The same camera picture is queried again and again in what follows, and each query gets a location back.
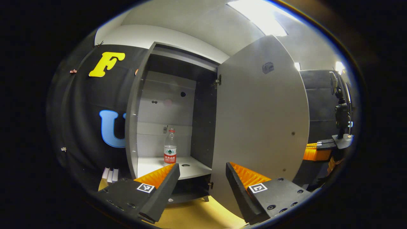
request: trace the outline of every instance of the yellow letter f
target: yellow letter f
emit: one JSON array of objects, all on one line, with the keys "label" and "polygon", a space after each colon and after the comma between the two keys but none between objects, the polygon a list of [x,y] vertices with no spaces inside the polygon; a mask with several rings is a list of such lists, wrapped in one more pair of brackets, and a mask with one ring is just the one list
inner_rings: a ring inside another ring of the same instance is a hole
[{"label": "yellow letter f", "polygon": [[104,52],[102,54],[102,58],[99,60],[99,63],[96,67],[89,73],[89,76],[93,77],[102,77],[105,75],[103,71],[105,66],[107,67],[106,70],[110,70],[115,65],[116,61],[122,61],[125,58],[124,53],[111,53],[111,52]]}]

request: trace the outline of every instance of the cabinet shelf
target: cabinet shelf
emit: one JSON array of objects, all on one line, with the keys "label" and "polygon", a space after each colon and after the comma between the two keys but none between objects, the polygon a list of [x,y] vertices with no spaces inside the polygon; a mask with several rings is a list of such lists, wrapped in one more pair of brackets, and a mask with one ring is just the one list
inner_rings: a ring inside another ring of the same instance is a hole
[{"label": "cabinet shelf", "polygon": [[[179,163],[180,172],[178,180],[208,175],[212,172],[211,168],[202,164],[191,156],[177,157],[177,163]],[[139,157],[137,165],[137,177],[144,176],[162,167],[164,167],[164,157]]]}]

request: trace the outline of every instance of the ceiling light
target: ceiling light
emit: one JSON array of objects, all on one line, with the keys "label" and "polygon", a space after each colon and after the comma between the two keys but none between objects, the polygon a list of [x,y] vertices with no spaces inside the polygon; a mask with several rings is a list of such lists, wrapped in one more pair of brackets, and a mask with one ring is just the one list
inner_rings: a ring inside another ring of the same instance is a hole
[{"label": "ceiling light", "polygon": [[294,63],[295,68],[300,71],[301,70],[301,65],[298,62]]},{"label": "ceiling light", "polygon": [[339,75],[342,75],[342,71],[345,69],[345,66],[342,64],[342,62],[337,61],[335,63],[335,71],[339,73]]},{"label": "ceiling light", "polygon": [[274,13],[281,9],[264,0],[238,0],[229,2],[229,6],[247,17],[265,35],[286,36],[287,32],[274,19]]}]

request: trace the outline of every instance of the cabinet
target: cabinet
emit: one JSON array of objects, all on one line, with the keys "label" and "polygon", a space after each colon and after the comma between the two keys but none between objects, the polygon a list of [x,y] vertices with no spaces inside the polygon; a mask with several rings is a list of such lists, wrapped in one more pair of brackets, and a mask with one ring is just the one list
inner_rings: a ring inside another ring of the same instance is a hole
[{"label": "cabinet", "polygon": [[272,179],[293,180],[309,133],[304,84],[272,35],[222,64],[155,42],[137,71],[127,105],[126,153],[133,178],[162,166],[167,126],[175,128],[179,141],[179,179],[206,186],[241,217],[225,165],[232,161]]}]

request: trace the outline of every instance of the plastic water bottle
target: plastic water bottle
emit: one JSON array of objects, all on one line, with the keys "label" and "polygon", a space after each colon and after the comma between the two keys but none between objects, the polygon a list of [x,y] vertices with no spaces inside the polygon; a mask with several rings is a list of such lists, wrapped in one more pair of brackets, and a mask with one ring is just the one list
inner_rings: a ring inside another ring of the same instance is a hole
[{"label": "plastic water bottle", "polygon": [[177,143],[175,141],[175,130],[168,131],[164,142],[164,166],[174,164],[177,161]]}]

